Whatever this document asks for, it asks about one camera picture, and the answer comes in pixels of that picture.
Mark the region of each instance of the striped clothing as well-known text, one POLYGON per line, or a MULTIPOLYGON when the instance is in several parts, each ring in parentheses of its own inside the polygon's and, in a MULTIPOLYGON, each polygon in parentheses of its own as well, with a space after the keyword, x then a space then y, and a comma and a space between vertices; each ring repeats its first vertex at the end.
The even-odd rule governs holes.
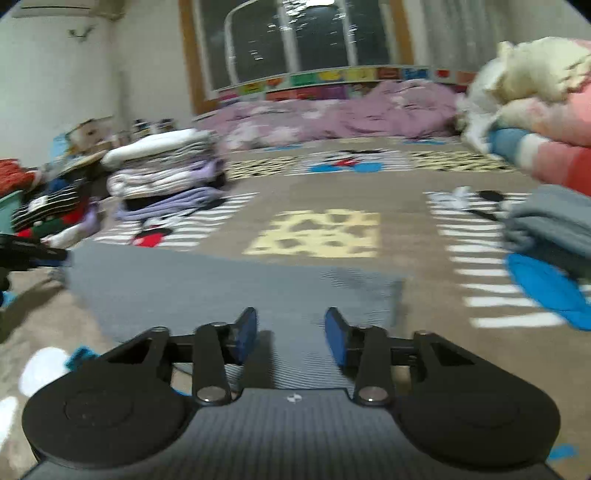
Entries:
POLYGON ((58 216, 71 212, 80 203, 80 184, 74 184, 49 195, 32 200, 12 214, 12 229, 20 232, 32 227, 35 222, 47 220, 49 216, 58 216))

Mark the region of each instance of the metal pivot screw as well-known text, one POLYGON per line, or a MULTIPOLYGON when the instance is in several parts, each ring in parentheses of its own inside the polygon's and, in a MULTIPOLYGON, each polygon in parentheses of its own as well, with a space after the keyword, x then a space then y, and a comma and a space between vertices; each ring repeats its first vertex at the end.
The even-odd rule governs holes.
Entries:
POLYGON ((203 387, 197 392, 197 398, 206 402, 220 401, 226 398, 226 391, 221 387, 203 387))
POLYGON ((381 387, 363 387, 359 396, 366 402, 382 402, 388 398, 388 392, 381 387))

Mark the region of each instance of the window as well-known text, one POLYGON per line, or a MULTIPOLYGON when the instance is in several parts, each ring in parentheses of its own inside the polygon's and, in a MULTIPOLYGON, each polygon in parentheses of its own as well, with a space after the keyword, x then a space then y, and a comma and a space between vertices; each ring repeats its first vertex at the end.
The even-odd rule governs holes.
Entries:
POLYGON ((214 90, 287 72, 390 64, 384 0, 194 0, 214 90))

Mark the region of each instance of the blue cloth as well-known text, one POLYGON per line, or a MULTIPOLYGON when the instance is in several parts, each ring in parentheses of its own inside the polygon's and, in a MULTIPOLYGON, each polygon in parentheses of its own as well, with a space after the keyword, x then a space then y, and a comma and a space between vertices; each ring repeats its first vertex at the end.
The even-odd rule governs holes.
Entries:
POLYGON ((548 461, 552 462, 555 460, 562 460, 563 458, 576 457, 578 454, 579 453, 575 447, 565 443, 564 445, 557 445, 550 450, 548 461))
POLYGON ((591 306, 578 285, 553 265, 510 254, 507 268, 523 291, 545 309, 560 315, 579 330, 591 330, 591 306))
POLYGON ((68 370, 73 371, 78 369, 82 363, 98 356, 99 354, 96 353, 92 348, 82 345, 76 349, 76 351, 70 356, 68 360, 66 360, 64 366, 68 370))
POLYGON ((500 155, 509 163, 518 166, 517 152, 519 150, 519 144, 530 133, 521 128, 492 129, 488 135, 488 141, 491 144, 491 153, 500 155))
POLYGON ((53 179, 47 184, 46 193, 55 193, 58 190, 65 189, 69 183, 64 179, 53 179))
POLYGON ((2 301, 2 307, 8 307, 14 301, 14 299, 17 298, 17 296, 11 291, 3 291, 2 295, 4 297, 2 301))

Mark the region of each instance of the stack of folded clothes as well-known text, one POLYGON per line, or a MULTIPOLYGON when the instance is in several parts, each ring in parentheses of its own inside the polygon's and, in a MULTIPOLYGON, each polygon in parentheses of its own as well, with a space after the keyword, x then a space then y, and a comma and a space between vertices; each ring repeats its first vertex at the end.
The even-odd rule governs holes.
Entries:
POLYGON ((67 248, 99 229, 98 204, 88 196, 89 185, 74 182, 34 198, 12 214, 17 236, 67 248))
POLYGON ((503 42, 471 84, 465 110, 462 138, 477 150, 591 196, 591 41, 503 42))
POLYGON ((119 220, 146 220, 203 208, 222 196, 223 161, 209 131, 190 128, 150 135, 108 152, 104 168, 116 170, 109 193, 121 200, 119 220))

